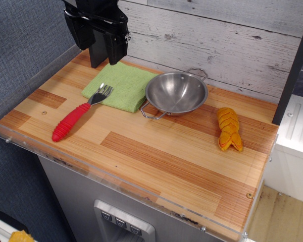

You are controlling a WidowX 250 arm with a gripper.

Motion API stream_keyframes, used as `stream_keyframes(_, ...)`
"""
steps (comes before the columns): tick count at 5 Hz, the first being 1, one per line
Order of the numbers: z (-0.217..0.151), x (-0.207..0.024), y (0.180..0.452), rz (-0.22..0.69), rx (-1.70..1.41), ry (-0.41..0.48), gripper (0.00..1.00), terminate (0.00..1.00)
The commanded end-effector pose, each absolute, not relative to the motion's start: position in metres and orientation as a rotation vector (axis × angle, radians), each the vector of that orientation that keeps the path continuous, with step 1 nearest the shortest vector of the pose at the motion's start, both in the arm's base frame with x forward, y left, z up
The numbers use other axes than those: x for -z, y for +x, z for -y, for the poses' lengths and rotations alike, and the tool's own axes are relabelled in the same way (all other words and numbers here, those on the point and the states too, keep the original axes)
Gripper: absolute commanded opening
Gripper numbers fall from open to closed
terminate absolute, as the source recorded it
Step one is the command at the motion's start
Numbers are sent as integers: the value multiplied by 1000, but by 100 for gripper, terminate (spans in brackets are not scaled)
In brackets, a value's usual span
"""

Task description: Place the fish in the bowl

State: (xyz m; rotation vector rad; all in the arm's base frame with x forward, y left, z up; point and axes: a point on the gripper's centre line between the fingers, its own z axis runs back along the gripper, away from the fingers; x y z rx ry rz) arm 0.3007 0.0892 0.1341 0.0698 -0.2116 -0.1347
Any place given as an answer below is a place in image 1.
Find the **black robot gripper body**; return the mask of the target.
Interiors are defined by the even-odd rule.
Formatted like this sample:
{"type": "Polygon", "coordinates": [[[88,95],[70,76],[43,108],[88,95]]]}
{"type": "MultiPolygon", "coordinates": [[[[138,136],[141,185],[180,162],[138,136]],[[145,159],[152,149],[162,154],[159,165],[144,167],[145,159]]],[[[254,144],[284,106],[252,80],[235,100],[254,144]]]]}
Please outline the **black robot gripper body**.
{"type": "Polygon", "coordinates": [[[64,1],[64,4],[64,16],[73,37],[76,20],[102,34],[129,32],[128,18],[118,7],[118,1],[64,1]]]}

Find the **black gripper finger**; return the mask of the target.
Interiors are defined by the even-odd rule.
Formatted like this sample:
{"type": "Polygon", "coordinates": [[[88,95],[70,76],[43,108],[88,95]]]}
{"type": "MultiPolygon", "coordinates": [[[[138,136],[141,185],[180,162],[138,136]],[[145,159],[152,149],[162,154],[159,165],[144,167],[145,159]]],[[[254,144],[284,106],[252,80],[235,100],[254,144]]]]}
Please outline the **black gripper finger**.
{"type": "Polygon", "coordinates": [[[120,35],[106,32],[104,41],[110,65],[115,65],[127,55],[129,32],[120,35]]]}
{"type": "Polygon", "coordinates": [[[74,21],[75,42],[80,50],[86,50],[95,43],[93,30],[80,21],[74,21]]]}

